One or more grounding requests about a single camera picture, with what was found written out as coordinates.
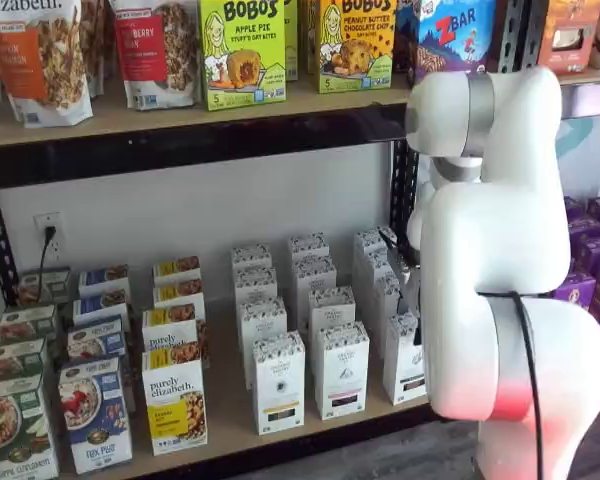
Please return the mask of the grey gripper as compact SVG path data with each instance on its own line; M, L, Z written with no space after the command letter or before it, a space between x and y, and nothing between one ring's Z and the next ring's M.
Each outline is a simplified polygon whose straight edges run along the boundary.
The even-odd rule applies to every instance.
M421 271L419 252L411 246L406 246L396 253L395 274L400 286L398 312L403 314L410 311L420 313ZM417 325L414 331L413 345L422 345L422 320L416 315Z

